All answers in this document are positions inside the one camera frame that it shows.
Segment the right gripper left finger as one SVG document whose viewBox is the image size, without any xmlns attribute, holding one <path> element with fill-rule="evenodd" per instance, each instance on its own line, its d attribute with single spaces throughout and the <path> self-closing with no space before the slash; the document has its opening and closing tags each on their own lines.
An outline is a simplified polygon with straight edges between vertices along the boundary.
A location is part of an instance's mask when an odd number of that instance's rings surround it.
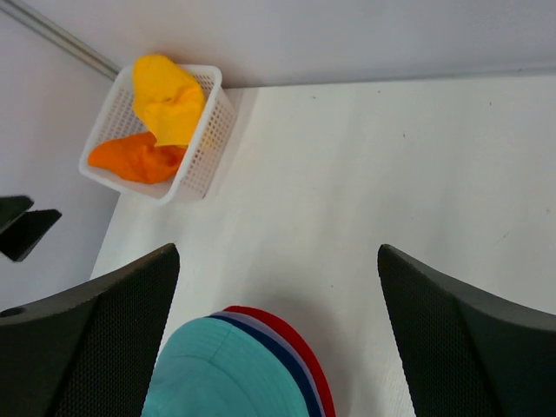
<svg viewBox="0 0 556 417">
<path fill-rule="evenodd" d="M 138 416 L 180 271 L 175 244 L 1 313 L 3 416 Z"/>
</svg>

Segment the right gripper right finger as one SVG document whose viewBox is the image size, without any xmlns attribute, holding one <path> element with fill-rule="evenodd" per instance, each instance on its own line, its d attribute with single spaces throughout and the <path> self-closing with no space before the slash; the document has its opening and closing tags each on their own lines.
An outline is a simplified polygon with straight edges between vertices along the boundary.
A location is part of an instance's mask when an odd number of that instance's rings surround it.
<svg viewBox="0 0 556 417">
<path fill-rule="evenodd" d="M 418 416 L 553 416 L 555 317 L 383 244 L 377 268 Z"/>
</svg>

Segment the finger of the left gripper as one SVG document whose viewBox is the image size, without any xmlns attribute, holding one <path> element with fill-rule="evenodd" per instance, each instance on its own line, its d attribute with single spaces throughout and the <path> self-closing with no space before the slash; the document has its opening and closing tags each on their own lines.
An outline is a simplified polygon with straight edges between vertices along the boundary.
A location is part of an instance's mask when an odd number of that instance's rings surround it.
<svg viewBox="0 0 556 417">
<path fill-rule="evenodd" d="M 26 195 L 1 196 L 0 230 L 9 228 L 33 205 L 34 201 Z"/>
<path fill-rule="evenodd" d="M 1 253 L 11 261 L 23 261 L 62 217 L 56 209 L 24 213 L 1 233 Z"/>
</svg>

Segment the teal hat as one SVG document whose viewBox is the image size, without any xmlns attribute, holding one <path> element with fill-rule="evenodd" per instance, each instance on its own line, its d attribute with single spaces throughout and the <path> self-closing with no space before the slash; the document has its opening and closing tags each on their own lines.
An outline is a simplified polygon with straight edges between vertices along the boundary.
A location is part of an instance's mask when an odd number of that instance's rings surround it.
<svg viewBox="0 0 556 417">
<path fill-rule="evenodd" d="M 144 416 L 310 416 L 289 371 L 260 342 L 211 317 L 185 323 L 156 361 Z"/>
</svg>

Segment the orange hat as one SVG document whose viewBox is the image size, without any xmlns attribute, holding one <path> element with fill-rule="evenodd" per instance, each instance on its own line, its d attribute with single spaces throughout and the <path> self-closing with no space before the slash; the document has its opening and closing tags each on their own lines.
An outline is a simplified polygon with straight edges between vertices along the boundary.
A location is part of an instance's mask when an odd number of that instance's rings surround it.
<svg viewBox="0 0 556 417">
<path fill-rule="evenodd" d="M 157 146 L 152 133 L 142 132 L 96 146 L 87 162 L 123 180 L 152 185 L 175 176 L 186 150 L 174 145 Z"/>
</svg>

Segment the blue hat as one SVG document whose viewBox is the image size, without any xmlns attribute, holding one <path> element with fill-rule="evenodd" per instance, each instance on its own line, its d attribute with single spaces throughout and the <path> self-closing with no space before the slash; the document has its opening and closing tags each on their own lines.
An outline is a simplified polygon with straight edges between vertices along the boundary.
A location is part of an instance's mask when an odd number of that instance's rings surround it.
<svg viewBox="0 0 556 417">
<path fill-rule="evenodd" d="M 308 414 L 326 415 L 314 377 L 289 341 L 269 325 L 249 314 L 220 311 L 210 317 L 228 322 L 260 342 L 289 371 L 305 400 Z"/>
</svg>

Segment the yellow hat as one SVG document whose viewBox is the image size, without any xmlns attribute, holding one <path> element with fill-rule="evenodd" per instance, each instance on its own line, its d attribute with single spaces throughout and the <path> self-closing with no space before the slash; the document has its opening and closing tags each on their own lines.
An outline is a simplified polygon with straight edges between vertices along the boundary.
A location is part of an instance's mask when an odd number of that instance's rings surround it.
<svg viewBox="0 0 556 417">
<path fill-rule="evenodd" d="M 201 85 L 183 68 L 162 55 L 142 56 L 132 69 L 138 119 L 156 138 L 156 145 L 187 147 L 206 99 Z"/>
</svg>

